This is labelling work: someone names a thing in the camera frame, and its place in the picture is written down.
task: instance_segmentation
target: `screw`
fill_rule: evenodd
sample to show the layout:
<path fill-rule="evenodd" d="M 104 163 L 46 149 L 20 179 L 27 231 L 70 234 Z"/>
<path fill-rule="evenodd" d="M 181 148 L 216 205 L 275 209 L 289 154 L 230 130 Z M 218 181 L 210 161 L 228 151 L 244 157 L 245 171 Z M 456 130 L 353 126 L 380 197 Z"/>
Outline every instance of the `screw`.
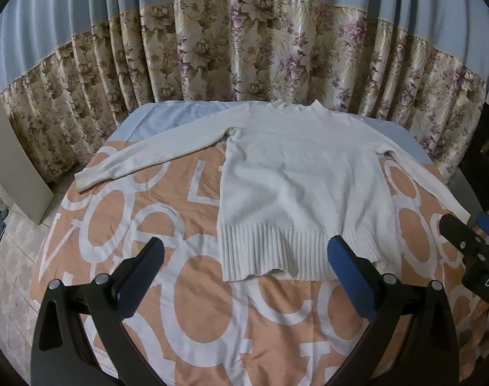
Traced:
<path fill-rule="evenodd" d="M 109 281 L 109 275 L 107 273 L 101 273 L 94 278 L 94 282 L 97 285 L 104 285 Z"/>
<path fill-rule="evenodd" d="M 382 278 L 384 279 L 384 281 L 388 285 L 395 285 L 396 282 L 398 281 L 398 279 L 396 278 L 396 276 L 394 274 L 390 274 L 390 273 L 384 274 L 384 276 Z"/>
<path fill-rule="evenodd" d="M 434 290 L 442 290 L 442 283 L 438 280 L 432 280 L 432 283 L 430 283 L 430 285 Z"/>
<path fill-rule="evenodd" d="M 48 283 L 48 288 L 51 290 L 55 290 L 58 286 L 60 286 L 60 280 L 57 278 Z"/>

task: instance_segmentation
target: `tile floor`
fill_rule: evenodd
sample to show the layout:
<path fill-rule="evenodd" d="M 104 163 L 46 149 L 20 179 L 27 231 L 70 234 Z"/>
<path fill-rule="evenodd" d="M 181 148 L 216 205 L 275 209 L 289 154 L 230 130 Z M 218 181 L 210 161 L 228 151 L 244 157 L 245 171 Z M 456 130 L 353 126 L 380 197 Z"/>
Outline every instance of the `tile floor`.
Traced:
<path fill-rule="evenodd" d="M 37 320 L 36 306 L 29 303 L 32 266 L 75 172 L 78 168 L 50 184 L 55 197 L 39 225 L 24 216 L 17 206 L 5 219 L 7 229 L 0 243 L 0 348 L 28 383 Z"/>

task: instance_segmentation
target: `clothes on floor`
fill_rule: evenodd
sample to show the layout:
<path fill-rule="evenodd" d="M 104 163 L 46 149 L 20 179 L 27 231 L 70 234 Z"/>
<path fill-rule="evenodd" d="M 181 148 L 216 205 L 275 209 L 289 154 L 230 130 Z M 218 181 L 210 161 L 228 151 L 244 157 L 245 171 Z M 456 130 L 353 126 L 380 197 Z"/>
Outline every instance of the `clothes on floor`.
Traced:
<path fill-rule="evenodd" d="M 227 135 L 217 222 L 223 280 L 274 269 L 335 280 L 328 240 L 340 234 L 381 272 L 399 274 L 395 209 L 378 154 L 467 222 L 445 184 L 378 131 L 311 106 L 246 103 L 138 142 L 76 174 L 77 189 L 203 149 Z"/>

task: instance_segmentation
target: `curtain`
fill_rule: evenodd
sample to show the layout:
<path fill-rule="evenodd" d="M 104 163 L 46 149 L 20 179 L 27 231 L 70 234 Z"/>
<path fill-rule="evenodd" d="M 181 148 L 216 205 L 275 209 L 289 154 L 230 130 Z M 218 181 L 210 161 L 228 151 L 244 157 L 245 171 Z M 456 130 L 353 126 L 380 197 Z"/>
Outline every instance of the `curtain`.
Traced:
<path fill-rule="evenodd" d="M 421 37 L 318 0 L 173 0 L 74 35 L 2 91 L 45 181 L 86 164 L 125 117 L 164 100 L 284 100 L 392 120 L 448 179 L 486 84 Z"/>

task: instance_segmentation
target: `sweater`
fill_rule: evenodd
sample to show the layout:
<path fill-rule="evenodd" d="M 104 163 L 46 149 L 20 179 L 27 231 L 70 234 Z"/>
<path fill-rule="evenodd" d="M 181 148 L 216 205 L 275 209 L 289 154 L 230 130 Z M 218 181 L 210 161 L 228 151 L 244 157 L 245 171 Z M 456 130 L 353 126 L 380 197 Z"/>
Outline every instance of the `sweater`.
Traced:
<path fill-rule="evenodd" d="M 351 115 L 311 106 L 244 103 L 154 135 L 76 174 L 82 192 L 107 179 L 206 148 L 227 135 L 217 235 L 223 280 L 272 270 L 335 280 L 328 240 L 341 235 L 380 272 L 401 272 L 395 208 L 380 166 L 389 153 L 462 222 L 445 184 Z"/>

